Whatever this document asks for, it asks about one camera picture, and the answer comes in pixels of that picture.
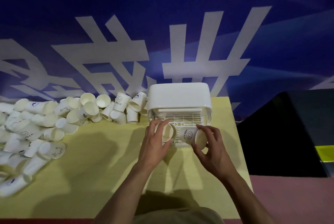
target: person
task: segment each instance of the person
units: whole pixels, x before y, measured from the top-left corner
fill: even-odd
[[[169,120],[154,120],[146,128],[145,137],[139,152],[137,163],[129,175],[115,191],[111,199],[94,219],[98,224],[129,223],[223,223],[213,210],[198,207],[194,209],[159,210],[134,216],[144,186],[154,168],[165,157],[171,140],[161,144],[163,127]],[[223,144],[219,129],[212,126],[196,125],[207,137],[207,154],[196,144],[192,144],[194,153],[204,168],[225,186],[231,196],[243,224],[271,224],[273,218],[256,198],[244,179],[234,167]]]

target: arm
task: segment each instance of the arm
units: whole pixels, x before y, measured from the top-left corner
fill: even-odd
[[[205,132],[208,152],[204,154],[196,144],[194,153],[204,168],[217,177],[227,189],[243,224],[274,224],[272,217],[236,171],[225,149],[219,129],[197,125]]]
[[[171,140],[162,146],[163,127],[169,120],[154,120],[146,128],[145,137],[139,152],[138,162],[132,167],[129,175],[115,191],[111,199],[94,219],[94,223],[128,224],[136,212],[139,198],[153,169],[165,157]]]

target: hand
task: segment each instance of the hand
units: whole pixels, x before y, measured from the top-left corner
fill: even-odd
[[[225,180],[235,174],[236,169],[225,149],[219,129],[212,126],[196,126],[206,134],[208,140],[207,154],[204,154],[195,142],[191,145],[203,167],[219,180]]]
[[[162,146],[162,131],[168,122],[169,120],[153,120],[150,125],[146,127],[145,137],[140,148],[137,162],[139,167],[153,171],[167,154],[172,140],[167,141],[164,146]],[[158,123],[157,131],[154,133],[155,126]]]

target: black object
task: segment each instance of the black object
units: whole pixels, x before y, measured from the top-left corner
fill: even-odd
[[[237,129],[250,175],[327,177],[315,146],[334,144],[334,90],[282,92]]]

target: yellow table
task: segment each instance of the yellow table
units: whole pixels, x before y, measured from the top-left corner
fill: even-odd
[[[212,98],[211,125],[223,135],[238,172],[251,187],[228,97]],[[147,126],[102,120],[67,135],[67,151],[23,191],[0,199],[0,218],[94,218],[138,158]],[[191,147],[170,149],[152,173],[139,212],[183,206],[209,207],[224,219],[239,218],[223,185],[200,164]]]

